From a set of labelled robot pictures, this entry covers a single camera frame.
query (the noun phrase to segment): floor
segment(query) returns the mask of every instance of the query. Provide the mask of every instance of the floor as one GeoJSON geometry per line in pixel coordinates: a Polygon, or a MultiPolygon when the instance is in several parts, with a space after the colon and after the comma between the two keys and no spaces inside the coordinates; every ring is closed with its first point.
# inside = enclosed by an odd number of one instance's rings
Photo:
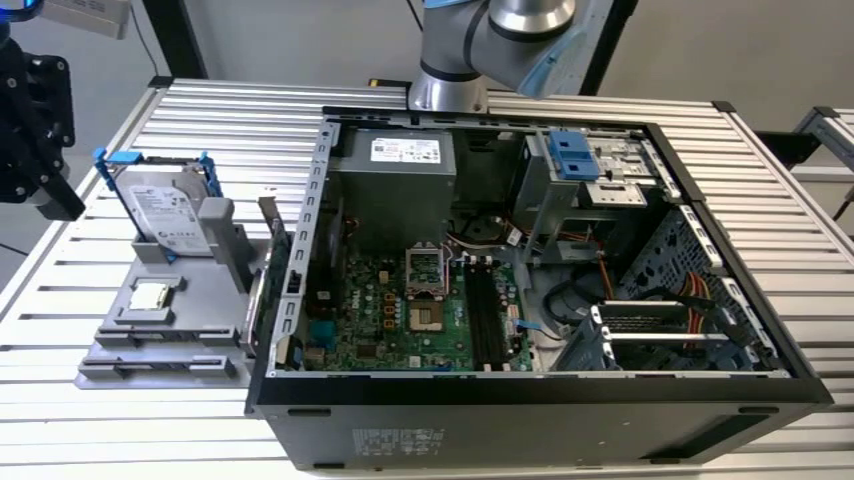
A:
{"type": "MultiPolygon", "coordinates": [[[[66,156],[66,161],[71,169],[68,182],[76,187],[92,166],[92,161],[83,155],[66,156]]],[[[30,252],[50,223],[32,205],[0,203],[0,243],[10,247],[30,252]]],[[[0,290],[15,275],[24,258],[24,255],[0,247],[0,290]]]]}

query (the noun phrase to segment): green circuit board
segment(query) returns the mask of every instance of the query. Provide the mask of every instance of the green circuit board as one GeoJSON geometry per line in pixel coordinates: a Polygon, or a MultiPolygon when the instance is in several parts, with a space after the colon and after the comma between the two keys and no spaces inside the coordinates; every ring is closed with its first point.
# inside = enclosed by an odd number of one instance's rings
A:
{"type": "MultiPolygon", "coordinates": [[[[326,371],[474,370],[462,267],[449,267],[449,294],[441,302],[431,302],[407,298],[405,262],[403,256],[350,257],[334,347],[327,348],[322,364],[315,362],[310,367],[326,371]],[[413,316],[411,310],[423,311],[426,304],[439,315],[419,322],[421,317],[413,316]]],[[[493,275],[502,302],[518,306],[513,269],[495,268],[493,275]]],[[[507,306],[499,304],[495,308],[503,328],[509,327],[507,306]]],[[[531,369],[523,337],[521,350],[507,363],[511,370],[531,369]]]]}

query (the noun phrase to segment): aluminum workbench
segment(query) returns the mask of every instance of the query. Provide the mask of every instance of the aluminum workbench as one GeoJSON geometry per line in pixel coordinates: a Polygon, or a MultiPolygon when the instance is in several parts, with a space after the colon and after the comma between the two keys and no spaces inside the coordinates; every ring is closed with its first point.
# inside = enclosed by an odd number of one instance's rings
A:
{"type": "MultiPolygon", "coordinates": [[[[323,105],[402,109],[406,96],[399,88],[176,80],[146,91],[108,150],[208,150],[235,220],[264,237],[254,200],[275,194],[294,227],[323,105]]],[[[490,105],[497,114],[661,125],[837,405],[703,466],[350,475],[854,478],[854,247],[744,120],[710,102],[537,102],[494,92],[490,105]]],[[[317,476],[294,470],[267,424],[243,417],[243,390],[75,388],[78,363],[134,260],[134,227],[94,173],[79,193],[86,218],[50,227],[0,295],[0,478],[317,476]]]]}
{"type": "Polygon", "coordinates": [[[854,109],[816,107],[796,132],[812,133],[845,166],[854,170],[854,109]]]}

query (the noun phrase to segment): blue latch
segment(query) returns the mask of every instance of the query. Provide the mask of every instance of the blue latch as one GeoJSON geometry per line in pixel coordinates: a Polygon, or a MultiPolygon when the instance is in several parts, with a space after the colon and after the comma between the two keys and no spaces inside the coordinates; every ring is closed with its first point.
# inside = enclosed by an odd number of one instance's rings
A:
{"type": "Polygon", "coordinates": [[[590,152],[587,138],[581,132],[549,132],[549,153],[558,162],[563,180],[597,180],[599,165],[590,152]]]}

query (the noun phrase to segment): label sticker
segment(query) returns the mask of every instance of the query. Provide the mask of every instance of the label sticker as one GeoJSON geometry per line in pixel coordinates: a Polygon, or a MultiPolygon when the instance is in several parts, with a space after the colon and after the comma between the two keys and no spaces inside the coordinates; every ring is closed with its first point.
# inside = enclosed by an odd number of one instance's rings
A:
{"type": "Polygon", "coordinates": [[[439,455],[443,428],[357,428],[353,431],[357,455],[439,455]]]}
{"type": "Polygon", "coordinates": [[[158,243],[179,255],[210,255],[199,218],[187,194],[175,187],[134,185],[130,188],[139,216],[158,243]]]}
{"type": "Polygon", "coordinates": [[[519,245],[519,240],[522,240],[522,232],[514,227],[513,232],[507,235],[507,243],[515,247],[519,245]]]}
{"type": "Polygon", "coordinates": [[[377,138],[371,142],[371,161],[442,163],[439,140],[377,138]]]}

